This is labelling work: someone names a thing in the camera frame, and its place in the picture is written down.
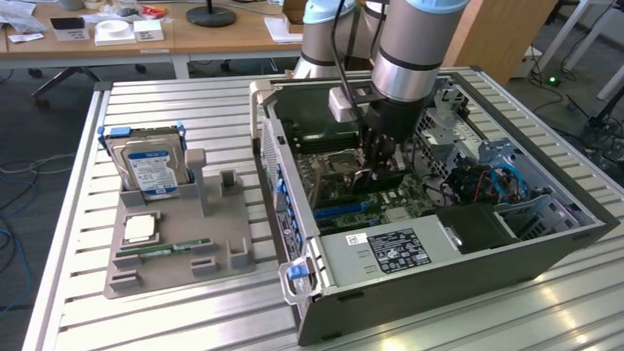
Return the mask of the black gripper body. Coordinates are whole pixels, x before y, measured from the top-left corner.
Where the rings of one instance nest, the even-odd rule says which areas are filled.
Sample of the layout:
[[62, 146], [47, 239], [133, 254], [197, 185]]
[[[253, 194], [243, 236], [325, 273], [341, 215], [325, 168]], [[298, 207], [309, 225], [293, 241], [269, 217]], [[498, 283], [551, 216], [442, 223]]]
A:
[[414, 102], [391, 99], [373, 101], [363, 117], [365, 123], [375, 133], [390, 137], [395, 143], [402, 143], [411, 137], [426, 104], [426, 98]]

